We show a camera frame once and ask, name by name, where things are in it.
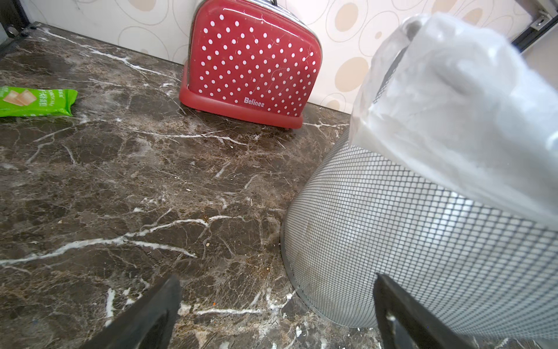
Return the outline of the white plastic bin liner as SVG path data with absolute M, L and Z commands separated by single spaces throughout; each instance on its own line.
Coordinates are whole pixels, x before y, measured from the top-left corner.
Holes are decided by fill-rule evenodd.
M 349 141 L 468 199 L 557 226 L 557 91 L 499 33 L 443 13 L 377 50 Z

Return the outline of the black vertical frame post left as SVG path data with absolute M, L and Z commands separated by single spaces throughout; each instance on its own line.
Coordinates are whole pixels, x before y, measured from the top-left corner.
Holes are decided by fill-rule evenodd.
M 28 36 L 28 16 L 20 0 L 1 0 L 1 45 Z

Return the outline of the black vertical frame post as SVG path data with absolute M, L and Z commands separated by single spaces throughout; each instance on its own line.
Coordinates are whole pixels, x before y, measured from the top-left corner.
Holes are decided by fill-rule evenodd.
M 28 16 L 20 0 L 1 0 L 1 45 L 28 36 Z
M 524 52 L 535 44 L 543 35 L 552 30 L 556 24 L 557 15 L 551 15 L 544 10 L 540 10 L 539 16 L 513 40 L 512 45 L 519 52 Z

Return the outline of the green snack packet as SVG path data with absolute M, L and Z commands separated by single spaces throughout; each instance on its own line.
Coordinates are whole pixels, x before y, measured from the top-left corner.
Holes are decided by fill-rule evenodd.
M 1 87 L 1 117 L 72 116 L 76 90 Z

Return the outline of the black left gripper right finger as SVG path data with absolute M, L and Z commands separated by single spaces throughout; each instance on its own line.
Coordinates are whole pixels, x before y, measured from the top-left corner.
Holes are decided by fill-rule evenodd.
M 471 348 L 388 275 L 373 285 L 383 348 Z

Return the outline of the red polka dot toaster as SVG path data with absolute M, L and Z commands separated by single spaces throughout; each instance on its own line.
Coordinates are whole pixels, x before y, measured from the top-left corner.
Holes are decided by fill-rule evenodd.
M 299 129 L 322 61 L 318 37 L 276 1 L 202 1 L 179 99 L 197 111 Z

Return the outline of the black vertical frame post right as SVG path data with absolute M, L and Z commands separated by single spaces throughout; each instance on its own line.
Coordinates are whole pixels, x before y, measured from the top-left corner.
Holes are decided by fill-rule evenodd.
M 543 35 L 552 30 L 556 24 L 557 15 L 551 15 L 544 10 L 540 10 L 539 16 L 513 40 L 512 45 L 519 52 L 524 52 L 535 44 Z

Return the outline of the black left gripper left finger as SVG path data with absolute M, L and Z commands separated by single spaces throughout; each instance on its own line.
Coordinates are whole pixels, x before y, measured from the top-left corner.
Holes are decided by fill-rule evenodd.
M 181 300 L 180 281 L 176 275 L 169 274 L 81 347 L 167 348 Z

